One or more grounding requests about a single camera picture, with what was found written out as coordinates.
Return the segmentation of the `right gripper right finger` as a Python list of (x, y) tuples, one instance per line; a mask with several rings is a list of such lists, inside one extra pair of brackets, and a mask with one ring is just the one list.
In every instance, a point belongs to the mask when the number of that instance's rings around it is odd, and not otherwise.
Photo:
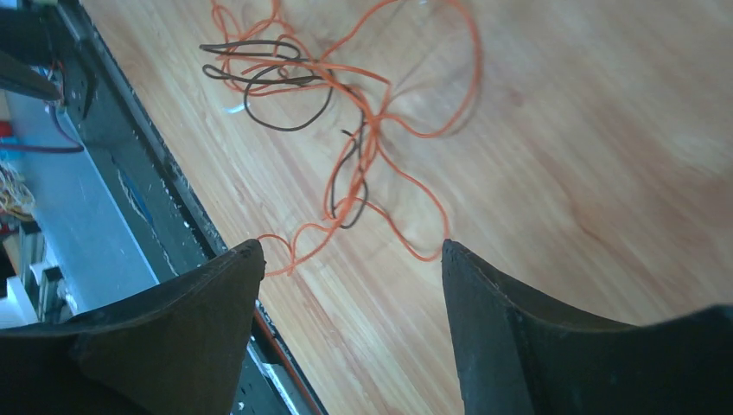
[(443, 242), (467, 414), (729, 414), (732, 308), (634, 326), (580, 310)]

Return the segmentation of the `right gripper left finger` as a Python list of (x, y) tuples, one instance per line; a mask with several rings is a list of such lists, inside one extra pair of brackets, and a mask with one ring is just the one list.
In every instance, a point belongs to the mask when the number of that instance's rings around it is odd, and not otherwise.
[(228, 413), (264, 274), (249, 239), (66, 322), (3, 329), (2, 413)]

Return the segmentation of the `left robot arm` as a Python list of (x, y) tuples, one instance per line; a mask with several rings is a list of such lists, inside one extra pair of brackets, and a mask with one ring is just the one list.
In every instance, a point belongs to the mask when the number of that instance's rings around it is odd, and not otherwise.
[(56, 1), (18, 1), (1, 7), (1, 88), (45, 101), (61, 99), (55, 84), (35, 71), (59, 57), (63, 29)]

